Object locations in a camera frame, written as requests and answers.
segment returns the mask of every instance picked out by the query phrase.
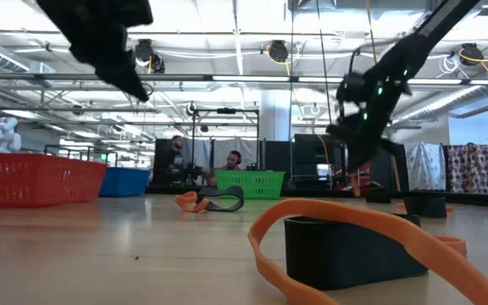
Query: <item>red plastic crate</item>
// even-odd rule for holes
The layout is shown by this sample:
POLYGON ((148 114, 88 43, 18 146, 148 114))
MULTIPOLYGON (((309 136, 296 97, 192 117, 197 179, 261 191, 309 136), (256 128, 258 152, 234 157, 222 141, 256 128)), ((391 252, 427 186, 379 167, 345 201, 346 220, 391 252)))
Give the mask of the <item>red plastic crate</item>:
POLYGON ((106 168, 106 164, 41 154, 0 153, 0 207, 94 200, 106 168))

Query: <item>white curtain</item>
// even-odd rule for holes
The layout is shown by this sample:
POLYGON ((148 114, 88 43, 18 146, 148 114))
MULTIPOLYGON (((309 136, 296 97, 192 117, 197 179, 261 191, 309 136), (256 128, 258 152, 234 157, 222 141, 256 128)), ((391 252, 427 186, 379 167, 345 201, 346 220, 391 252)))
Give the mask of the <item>white curtain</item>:
POLYGON ((446 189, 446 158, 441 145, 408 143, 404 150, 410 191, 446 189))
POLYGON ((218 169, 227 164, 230 151, 236 150, 242 155, 240 169, 257 162, 258 143, 256 140, 216 140, 213 143, 213 167, 218 169))
MULTIPOLYGON (((191 139, 183 139, 182 142, 182 158, 184 165, 191 163, 191 139)), ((210 166, 210 140, 195 140, 195 165, 208 169, 210 166)))

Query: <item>green laundry basket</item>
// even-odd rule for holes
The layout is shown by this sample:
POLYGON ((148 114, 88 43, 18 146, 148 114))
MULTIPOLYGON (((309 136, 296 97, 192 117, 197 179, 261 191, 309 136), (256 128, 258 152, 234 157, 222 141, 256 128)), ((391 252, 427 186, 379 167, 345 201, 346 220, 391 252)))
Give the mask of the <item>green laundry basket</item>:
POLYGON ((279 199, 286 172, 216 170, 218 189, 239 186, 245 199, 279 199))

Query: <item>blue bin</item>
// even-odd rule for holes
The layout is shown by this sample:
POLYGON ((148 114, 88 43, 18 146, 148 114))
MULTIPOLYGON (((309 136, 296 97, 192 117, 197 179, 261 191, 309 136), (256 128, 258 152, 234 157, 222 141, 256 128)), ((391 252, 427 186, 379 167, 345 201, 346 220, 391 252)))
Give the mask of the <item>blue bin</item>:
POLYGON ((100 197, 144 195, 150 171, 144 169, 108 168, 101 185, 100 197))

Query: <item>floor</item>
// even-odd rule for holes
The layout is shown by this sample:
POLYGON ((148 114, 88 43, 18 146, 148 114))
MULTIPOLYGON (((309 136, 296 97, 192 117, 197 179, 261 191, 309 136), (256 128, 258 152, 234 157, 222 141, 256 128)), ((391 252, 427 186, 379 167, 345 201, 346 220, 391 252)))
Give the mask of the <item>floor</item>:
MULTIPOLYGON (((286 304, 258 274, 247 231, 274 202, 237 213, 184 213, 172 196, 100 199, 39 209, 0 209, 0 304, 286 304)), ((395 205, 349 204, 395 212, 395 205)), ((488 276, 488 208, 453 205, 422 219, 433 234, 467 240, 488 276)), ((277 224, 263 252, 285 266, 277 224)), ((341 304, 469 304, 435 274, 329 292, 341 304)))

